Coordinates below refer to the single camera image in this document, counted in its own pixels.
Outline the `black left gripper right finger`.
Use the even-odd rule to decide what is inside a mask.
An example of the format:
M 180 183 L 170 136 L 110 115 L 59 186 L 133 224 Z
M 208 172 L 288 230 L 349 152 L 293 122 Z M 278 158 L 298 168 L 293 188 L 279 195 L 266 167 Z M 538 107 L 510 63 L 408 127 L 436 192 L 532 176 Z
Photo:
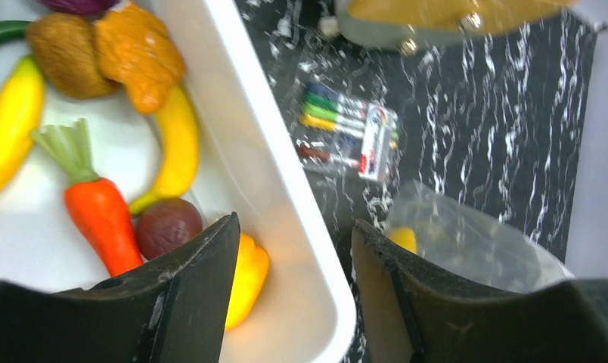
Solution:
M 608 280 L 511 293 L 414 255 L 363 220 L 352 258 L 374 362 L 608 362 Z

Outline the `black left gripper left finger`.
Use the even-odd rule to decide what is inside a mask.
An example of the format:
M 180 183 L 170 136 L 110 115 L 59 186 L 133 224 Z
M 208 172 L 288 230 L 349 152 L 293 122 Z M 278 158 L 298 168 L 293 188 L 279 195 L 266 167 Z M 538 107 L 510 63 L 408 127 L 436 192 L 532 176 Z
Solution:
M 89 290 L 0 281 L 0 362 L 218 361 L 239 237 L 237 215 L 224 216 Z

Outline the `clear orange-zip bag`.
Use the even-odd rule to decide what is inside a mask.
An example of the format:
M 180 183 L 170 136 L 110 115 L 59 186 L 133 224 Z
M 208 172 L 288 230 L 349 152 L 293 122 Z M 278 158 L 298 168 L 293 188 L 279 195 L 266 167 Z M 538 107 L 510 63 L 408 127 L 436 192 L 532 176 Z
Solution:
M 415 234 L 417 255 L 500 290 L 531 293 L 572 276 L 557 257 L 520 230 L 419 181 L 401 187 L 386 218 L 387 235 L 406 229 Z

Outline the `orange ginger root toy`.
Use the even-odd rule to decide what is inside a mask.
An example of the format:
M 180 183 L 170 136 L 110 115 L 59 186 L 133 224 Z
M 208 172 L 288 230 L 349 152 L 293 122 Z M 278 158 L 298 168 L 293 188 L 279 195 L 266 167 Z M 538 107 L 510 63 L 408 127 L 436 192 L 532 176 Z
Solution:
M 131 1 L 95 21 L 95 44 L 101 73 L 123 85 L 139 113 L 157 112 L 186 71 L 165 24 Z

